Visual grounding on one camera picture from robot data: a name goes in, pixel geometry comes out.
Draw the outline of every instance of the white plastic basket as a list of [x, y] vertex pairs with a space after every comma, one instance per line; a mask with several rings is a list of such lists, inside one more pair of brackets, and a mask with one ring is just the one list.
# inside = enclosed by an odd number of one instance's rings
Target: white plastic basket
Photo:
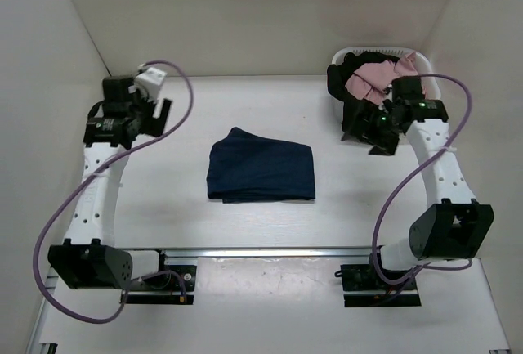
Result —
[[[354, 53], [357, 56], [363, 52], [380, 52], [389, 56], [402, 57], [405, 54], [416, 52], [416, 70], [419, 74], [430, 74], [432, 73], [431, 63], [428, 59], [413, 49], [406, 47], [346, 47], [345, 49], [337, 52], [333, 57], [333, 64], [340, 65], [343, 63], [343, 59], [347, 53]], [[423, 80], [423, 86], [427, 91], [427, 98], [430, 99], [441, 99], [441, 91], [438, 88], [436, 80], [434, 78], [425, 78]], [[337, 120], [343, 122], [343, 102], [333, 97], [334, 104], [334, 115]]]

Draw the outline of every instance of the white wall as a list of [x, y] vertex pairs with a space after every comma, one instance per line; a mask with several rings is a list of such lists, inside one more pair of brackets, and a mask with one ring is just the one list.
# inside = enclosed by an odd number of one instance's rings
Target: white wall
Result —
[[[478, 200], [495, 221], [481, 260], [514, 352], [523, 352], [523, 0], [451, 0], [427, 42], [436, 70], [474, 95], [458, 156]], [[463, 101], [447, 88], [448, 102]], [[452, 110], [454, 116], [459, 110]]]
[[41, 298], [34, 241], [79, 179], [105, 68], [70, 0], [0, 0], [0, 33], [0, 352], [11, 354], [24, 351]]
[[447, 0], [73, 0], [109, 70], [324, 74], [347, 45], [420, 48]]

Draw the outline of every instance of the navy blue fabric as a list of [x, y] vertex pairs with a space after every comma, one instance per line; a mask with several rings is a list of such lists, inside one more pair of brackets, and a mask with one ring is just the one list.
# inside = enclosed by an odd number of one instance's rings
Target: navy blue fabric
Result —
[[312, 149], [240, 128], [212, 146], [207, 193], [224, 203], [315, 198]]

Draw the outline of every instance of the black cloth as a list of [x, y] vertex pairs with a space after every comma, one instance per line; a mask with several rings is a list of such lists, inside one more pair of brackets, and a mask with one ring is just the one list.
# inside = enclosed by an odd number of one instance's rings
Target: black cloth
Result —
[[347, 91], [345, 84], [363, 64], [381, 64], [386, 60], [396, 63], [399, 59], [399, 57], [389, 56], [380, 52], [363, 52], [359, 56], [354, 53], [347, 53], [341, 65], [332, 64], [327, 68], [327, 89], [329, 94], [339, 101], [350, 101], [352, 95]]
[[312, 149], [240, 128], [212, 146], [207, 189], [223, 203], [315, 198]]

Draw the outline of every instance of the pile of clothes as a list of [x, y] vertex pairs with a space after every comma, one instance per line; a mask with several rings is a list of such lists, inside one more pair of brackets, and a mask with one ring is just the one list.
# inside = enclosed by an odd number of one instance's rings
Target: pile of clothes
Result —
[[418, 75], [415, 61], [416, 52], [401, 58], [380, 52], [363, 52], [359, 56], [347, 53], [342, 64], [327, 68], [329, 94], [345, 105], [350, 105], [354, 99], [381, 105], [392, 80]]

